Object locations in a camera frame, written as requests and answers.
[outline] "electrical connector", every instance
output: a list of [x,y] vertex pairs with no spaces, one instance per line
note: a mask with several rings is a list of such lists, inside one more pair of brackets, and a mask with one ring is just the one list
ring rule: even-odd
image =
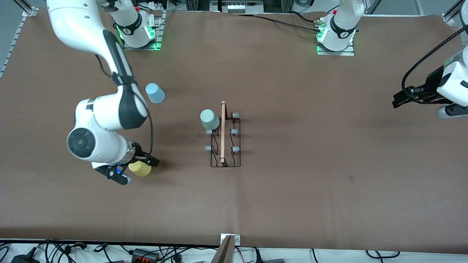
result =
[[138,263],[156,263],[159,255],[157,253],[149,252],[143,249],[135,249],[132,255],[132,262]]

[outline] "table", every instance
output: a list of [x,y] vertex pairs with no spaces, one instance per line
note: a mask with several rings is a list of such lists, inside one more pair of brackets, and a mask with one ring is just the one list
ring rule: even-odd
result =
[[[467,119],[391,104],[455,29],[438,16],[358,28],[355,57],[318,56],[308,31],[176,12],[161,51],[126,51],[140,88],[156,82],[166,100],[149,105],[160,167],[123,187],[65,145],[76,104],[115,87],[39,10],[0,79],[0,235],[214,245],[227,232],[242,246],[466,252]],[[448,43],[408,85],[461,48]],[[199,113],[222,100],[242,118],[240,168],[210,168],[204,150]],[[148,125],[122,134],[147,150]]]

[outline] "wooden stick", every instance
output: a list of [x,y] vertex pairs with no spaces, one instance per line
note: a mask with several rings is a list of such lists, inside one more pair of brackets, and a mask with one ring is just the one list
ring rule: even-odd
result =
[[221,102],[221,157],[219,158],[223,166],[227,166],[224,157],[224,144],[225,144],[225,127],[226,127],[226,101]]

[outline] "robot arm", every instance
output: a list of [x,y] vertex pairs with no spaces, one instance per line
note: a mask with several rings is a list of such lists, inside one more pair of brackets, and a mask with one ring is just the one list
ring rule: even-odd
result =
[[[466,1],[460,11],[461,21],[464,25],[468,17],[468,1]],[[453,34],[450,39],[464,32],[466,26]],[[429,54],[434,53],[441,45],[433,49]],[[395,94],[392,102],[394,108],[398,108],[409,102],[419,104],[447,104],[436,110],[436,115],[442,119],[462,117],[468,115],[468,47],[451,56],[444,65],[433,71],[426,78],[425,84],[419,87],[405,87],[405,81],[409,73],[412,72],[424,59],[421,59],[405,75],[402,83],[402,91]]]
[[364,14],[363,0],[340,0],[336,13],[328,14],[318,28],[317,41],[331,51],[342,51],[352,41],[356,26]]
[[47,7],[57,37],[72,48],[103,57],[117,86],[114,94],[78,103],[75,126],[67,138],[68,149],[78,159],[91,162],[109,179],[129,184],[131,178],[123,173],[129,163],[141,160],[157,166],[159,160],[115,132],[138,128],[148,116],[146,102],[120,43],[102,25],[95,0],[48,0]]

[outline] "light blue cup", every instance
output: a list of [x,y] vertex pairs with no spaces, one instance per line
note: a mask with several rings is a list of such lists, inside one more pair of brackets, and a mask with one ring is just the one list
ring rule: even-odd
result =
[[207,130],[215,130],[219,126],[219,117],[210,109],[203,110],[200,119]]
[[148,94],[148,98],[152,103],[161,103],[164,98],[166,97],[166,94],[162,89],[156,85],[155,83],[149,83],[146,88],[146,94]]

